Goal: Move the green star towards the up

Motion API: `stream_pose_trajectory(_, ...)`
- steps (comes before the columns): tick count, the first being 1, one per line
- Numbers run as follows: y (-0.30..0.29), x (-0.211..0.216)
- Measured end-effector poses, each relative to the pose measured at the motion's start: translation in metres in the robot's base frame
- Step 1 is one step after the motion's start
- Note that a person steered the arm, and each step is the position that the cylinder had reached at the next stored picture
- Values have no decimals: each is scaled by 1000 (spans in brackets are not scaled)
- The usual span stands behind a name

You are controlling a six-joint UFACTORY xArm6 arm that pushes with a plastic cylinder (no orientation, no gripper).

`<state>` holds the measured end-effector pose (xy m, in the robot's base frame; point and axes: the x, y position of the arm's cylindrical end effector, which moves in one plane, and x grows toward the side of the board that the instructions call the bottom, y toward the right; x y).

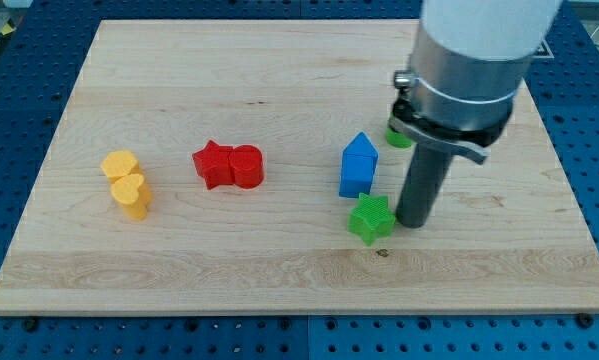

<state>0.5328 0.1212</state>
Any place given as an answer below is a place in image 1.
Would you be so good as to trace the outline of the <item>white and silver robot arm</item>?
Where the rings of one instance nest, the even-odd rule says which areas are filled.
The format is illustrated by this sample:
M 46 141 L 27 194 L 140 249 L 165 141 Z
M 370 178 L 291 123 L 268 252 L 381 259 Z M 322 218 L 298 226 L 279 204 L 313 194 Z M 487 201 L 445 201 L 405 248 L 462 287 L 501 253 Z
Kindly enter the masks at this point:
M 561 0 L 426 0 L 390 128 L 481 164 Z

